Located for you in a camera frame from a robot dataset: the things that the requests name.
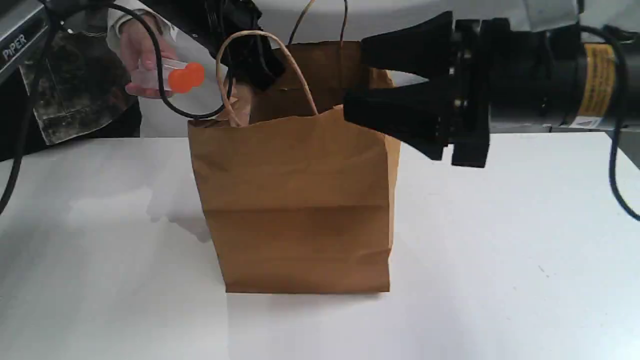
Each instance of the plastic bottle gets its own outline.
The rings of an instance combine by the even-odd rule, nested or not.
[[[199,63],[183,63],[162,59],[164,89],[178,94],[188,93],[204,82],[204,67]],[[131,72],[131,82],[143,88],[158,89],[157,70],[145,70],[141,65]]]

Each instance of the white tabletop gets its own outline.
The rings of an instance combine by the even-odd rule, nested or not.
[[[28,156],[0,217],[0,357],[638,359],[640,227],[608,137],[492,139],[484,170],[403,149],[380,296],[225,294],[186,139]]]

